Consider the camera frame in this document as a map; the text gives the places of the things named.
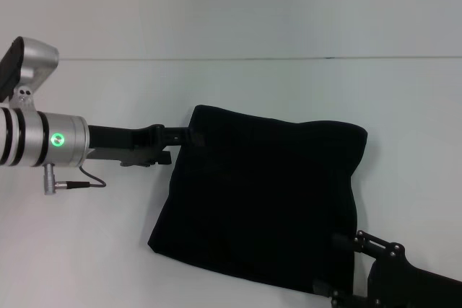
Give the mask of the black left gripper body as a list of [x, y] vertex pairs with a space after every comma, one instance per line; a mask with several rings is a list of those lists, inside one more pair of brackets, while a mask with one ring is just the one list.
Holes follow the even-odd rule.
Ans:
[[119, 161], [122, 167], [143, 166], [147, 154], [166, 147], [162, 142], [164, 126], [140, 129], [89, 126], [88, 159]]

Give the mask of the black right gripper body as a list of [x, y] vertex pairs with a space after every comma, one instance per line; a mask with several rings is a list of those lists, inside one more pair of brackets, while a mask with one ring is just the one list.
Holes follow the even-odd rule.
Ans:
[[367, 280], [368, 307], [460, 307], [461, 282], [414, 267], [405, 254], [384, 255]]

